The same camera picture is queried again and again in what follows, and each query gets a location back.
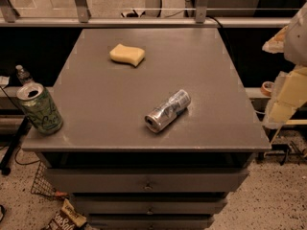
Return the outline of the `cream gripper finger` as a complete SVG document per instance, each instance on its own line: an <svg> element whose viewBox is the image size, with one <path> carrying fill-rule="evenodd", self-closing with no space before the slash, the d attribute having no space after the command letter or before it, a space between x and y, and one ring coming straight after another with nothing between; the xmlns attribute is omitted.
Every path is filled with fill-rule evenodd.
<svg viewBox="0 0 307 230"><path fill-rule="evenodd" d="M266 107L267 125L284 125L307 103L307 67L297 65L290 73L280 72Z"/></svg>

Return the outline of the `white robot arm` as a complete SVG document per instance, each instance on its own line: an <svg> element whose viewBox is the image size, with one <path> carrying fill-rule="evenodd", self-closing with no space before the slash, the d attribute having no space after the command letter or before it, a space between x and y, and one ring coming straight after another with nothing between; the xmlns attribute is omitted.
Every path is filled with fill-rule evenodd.
<svg viewBox="0 0 307 230"><path fill-rule="evenodd" d="M279 73L265 110L263 125L277 129L307 103L307 4L289 25L263 45L262 50L271 54L282 53L295 65L290 73Z"/></svg>

